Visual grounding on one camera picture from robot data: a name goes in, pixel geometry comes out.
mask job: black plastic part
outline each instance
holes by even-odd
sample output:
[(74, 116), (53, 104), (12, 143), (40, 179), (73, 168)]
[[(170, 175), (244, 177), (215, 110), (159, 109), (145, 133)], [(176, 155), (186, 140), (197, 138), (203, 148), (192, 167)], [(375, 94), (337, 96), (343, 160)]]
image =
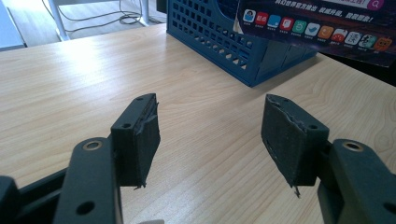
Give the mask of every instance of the black plastic part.
[(396, 178), (372, 149), (337, 139), (330, 163), (345, 201), (338, 223), (396, 223)]
[(315, 185), (315, 157), (328, 136), (329, 129), (293, 101), (266, 95), (262, 141), (290, 186)]
[(122, 186), (146, 186), (149, 168), (160, 144), (155, 93), (132, 101), (111, 127)]
[(122, 223), (113, 148), (106, 138), (76, 145), (53, 223)]
[(65, 174), (63, 169), (20, 189), (21, 210), (14, 223), (51, 223)]
[(318, 187), (320, 210), (325, 224), (336, 224), (344, 207), (344, 199), (339, 191), (326, 188), (323, 181)]
[(0, 222), (12, 223), (20, 209), (20, 192), (13, 178), (0, 176)]

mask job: floor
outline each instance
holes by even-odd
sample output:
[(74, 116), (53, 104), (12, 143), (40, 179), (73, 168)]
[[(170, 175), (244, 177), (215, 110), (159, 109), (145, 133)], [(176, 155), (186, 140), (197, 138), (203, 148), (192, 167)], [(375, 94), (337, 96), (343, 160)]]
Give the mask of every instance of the floor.
[[(56, 32), (56, 24), (45, 6), (50, 8), (48, 0), (2, 0), (8, 7), (11, 15), (20, 30), (22, 38), (28, 47), (45, 45), (59, 42)], [(92, 35), (103, 35), (126, 29), (142, 27), (140, 23), (122, 24), (118, 21), (122, 11), (140, 12), (139, 0), (120, 0), (102, 3), (79, 4), (63, 6), (61, 11), (70, 19), (84, 19), (104, 15), (110, 12), (118, 12), (86, 21), (70, 21), (63, 17), (66, 30), (76, 30), (88, 26), (98, 26), (90, 29), (82, 29), (68, 32), (71, 39), (77, 39)], [(156, 10), (156, 0), (149, 0), (149, 15), (157, 21), (166, 22), (166, 14)], [(125, 22), (133, 22), (134, 19), (126, 19)]]

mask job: cable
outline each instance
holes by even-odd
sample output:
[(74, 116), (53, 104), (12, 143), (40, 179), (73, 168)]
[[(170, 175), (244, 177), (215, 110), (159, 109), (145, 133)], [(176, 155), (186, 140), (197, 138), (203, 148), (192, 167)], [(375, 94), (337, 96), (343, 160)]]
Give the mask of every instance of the cable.
[[(44, 0), (41, 0), (41, 2), (43, 3), (44, 7), (46, 8), (46, 10), (48, 11), (48, 13), (51, 15), (51, 17), (54, 19), (52, 13), (50, 12), (50, 10), (48, 9), (48, 7), (46, 6), (46, 4), (44, 3)], [(104, 24), (99, 24), (99, 25), (94, 25), (94, 26), (86, 26), (86, 27), (81, 27), (75, 30), (66, 30), (64, 29), (66, 32), (76, 32), (79, 30), (84, 30), (84, 29), (91, 29), (91, 28), (96, 28), (96, 27), (102, 27), (102, 26), (106, 26), (109, 25), (113, 22), (119, 21), (121, 24), (135, 24), (140, 22), (140, 18), (142, 15), (142, 2), (141, 0), (139, 0), (139, 8), (140, 8), (140, 13), (138, 12), (132, 12), (132, 11), (123, 11), (121, 9), (121, 0), (119, 1), (119, 9), (120, 11), (115, 11), (115, 12), (110, 12), (110, 13), (106, 13), (103, 15), (99, 15), (99, 16), (94, 16), (94, 17), (89, 17), (89, 18), (84, 18), (84, 19), (71, 19), (69, 17), (67, 17), (66, 15), (64, 15), (64, 13), (61, 11), (61, 9), (58, 7), (59, 11), (61, 12), (61, 14), (68, 20), (70, 21), (87, 21), (87, 20), (92, 20), (92, 19), (96, 19), (96, 18), (100, 18), (100, 17), (104, 17), (104, 16), (108, 16), (108, 15), (112, 15), (112, 14), (116, 14), (116, 13), (122, 13), (123, 15), (120, 16), (118, 19), (114, 20), (114, 21), (110, 21)], [(125, 20), (128, 19), (133, 19), (133, 21), (131, 22), (127, 22)], [(158, 21), (154, 18), (149, 17), (149, 20), (153, 23), (162, 23), (161, 21)]]

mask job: app icon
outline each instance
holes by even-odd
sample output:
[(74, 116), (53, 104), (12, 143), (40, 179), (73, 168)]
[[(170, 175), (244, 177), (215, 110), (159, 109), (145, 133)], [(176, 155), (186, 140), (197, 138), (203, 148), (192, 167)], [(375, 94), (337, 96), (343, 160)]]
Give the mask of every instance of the app icon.
[(256, 17), (256, 11), (251, 9), (246, 9), (244, 14), (244, 21), (253, 22)]
[(302, 34), (306, 27), (306, 21), (296, 21), (293, 25), (292, 31)]
[(292, 18), (287, 18), (287, 17), (283, 18), (282, 21), (280, 22), (280, 29), (285, 31), (291, 30), (291, 28), (293, 28), (293, 22), (294, 19)]
[(359, 46), (369, 49), (370, 47), (373, 46), (375, 41), (376, 41), (376, 36), (364, 35), (363, 38), (361, 39), (361, 42), (359, 42)]
[(268, 26), (276, 28), (279, 25), (279, 22), (280, 22), (280, 16), (271, 15), (270, 19), (268, 20)]
[(385, 51), (389, 48), (389, 46), (392, 44), (392, 40), (389, 38), (381, 37), (379, 38), (375, 44), (374, 44), (374, 49), (378, 51)]
[(347, 30), (336, 29), (332, 34), (332, 41), (343, 42), (346, 39)]
[(361, 40), (361, 34), (357, 32), (350, 32), (346, 37), (346, 44), (356, 45)]
[(257, 13), (256, 24), (265, 25), (267, 24), (267, 21), (268, 21), (268, 13), (265, 12)]
[(316, 35), (319, 32), (320, 25), (309, 22), (309, 24), (306, 26), (305, 34), (306, 35)]
[(323, 39), (329, 39), (332, 36), (334, 28), (331, 26), (322, 26), (319, 30), (318, 37)]

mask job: blue plastic crate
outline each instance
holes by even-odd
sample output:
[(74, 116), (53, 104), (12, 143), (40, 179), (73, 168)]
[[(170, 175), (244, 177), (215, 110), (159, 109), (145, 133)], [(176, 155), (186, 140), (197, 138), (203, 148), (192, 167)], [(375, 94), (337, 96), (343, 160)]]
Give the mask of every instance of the blue plastic crate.
[(233, 31), (238, 0), (168, 0), (167, 32), (253, 87), (316, 55)]

